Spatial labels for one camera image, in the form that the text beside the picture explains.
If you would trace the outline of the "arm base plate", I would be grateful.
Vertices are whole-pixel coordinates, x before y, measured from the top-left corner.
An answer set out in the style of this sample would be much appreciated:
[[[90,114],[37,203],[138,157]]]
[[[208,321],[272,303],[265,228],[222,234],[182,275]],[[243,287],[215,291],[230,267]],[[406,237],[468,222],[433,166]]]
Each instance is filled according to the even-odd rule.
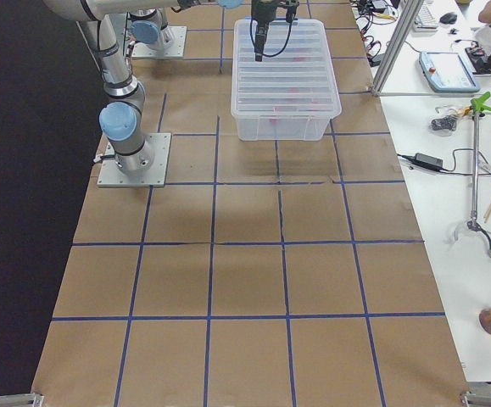
[[[186,26],[157,25],[136,21],[130,28],[133,59],[179,59],[184,57]]]
[[[95,158],[100,164],[99,187],[164,187],[170,133],[147,133],[142,149],[129,156],[117,154],[109,143],[106,151]]]

